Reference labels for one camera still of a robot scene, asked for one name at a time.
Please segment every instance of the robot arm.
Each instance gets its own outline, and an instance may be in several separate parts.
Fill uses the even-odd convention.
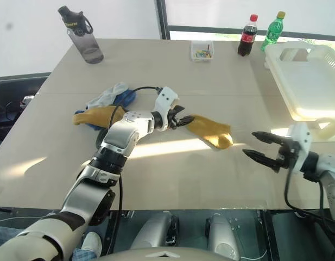
[[[243,152],[275,172],[283,167],[289,169],[290,173],[302,172],[305,179],[321,183],[326,190],[331,216],[335,221],[335,155],[318,155],[309,151],[312,137],[306,123],[301,122],[291,126],[287,137],[267,132],[254,132],[253,135],[263,142],[281,145],[276,159],[267,158],[264,154],[253,150],[243,150]]]
[[[183,108],[174,107],[177,99],[173,90],[164,87],[152,113],[129,111],[114,123],[67,194],[60,213],[35,222],[3,244],[0,260],[69,260],[87,227],[98,225],[107,217],[115,198],[111,187],[119,180],[139,139],[154,129],[165,131],[178,125],[175,114]],[[185,118],[180,122],[187,123]]]

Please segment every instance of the red bottle label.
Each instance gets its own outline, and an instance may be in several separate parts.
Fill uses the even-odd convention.
[[[255,39],[255,35],[250,35],[250,34],[242,33],[241,41],[244,41],[244,42],[254,42],[254,39]]]

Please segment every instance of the coca-cola bottle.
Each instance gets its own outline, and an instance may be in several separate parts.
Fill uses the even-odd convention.
[[[248,55],[252,50],[255,35],[258,32],[258,28],[256,27],[256,20],[258,20],[258,15],[251,15],[249,23],[243,28],[241,42],[237,51],[239,55]]]

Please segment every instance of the small plastic box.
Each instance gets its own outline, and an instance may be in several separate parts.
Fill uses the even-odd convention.
[[[213,41],[192,41],[191,59],[193,61],[210,61],[214,56]]]

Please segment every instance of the beige tabletop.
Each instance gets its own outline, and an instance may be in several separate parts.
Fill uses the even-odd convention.
[[[73,113],[126,82],[132,89],[169,86],[186,108],[183,115],[230,124],[235,144],[215,150],[184,127],[145,137],[122,172],[124,209],[286,208],[286,170],[274,173],[242,152],[252,148],[275,157],[278,146],[259,142],[251,132],[293,123],[256,43],[250,56],[240,57],[238,42],[215,42],[209,63],[191,61],[188,41],[99,44],[105,59],[96,65],[70,48],[2,142],[1,207],[59,209],[79,166],[96,150],[98,132],[72,125]],[[151,90],[138,92],[129,109],[151,110],[155,99]],[[312,150],[335,154],[335,142],[312,144]],[[318,185],[295,175],[289,198],[298,207],[316,208]]]

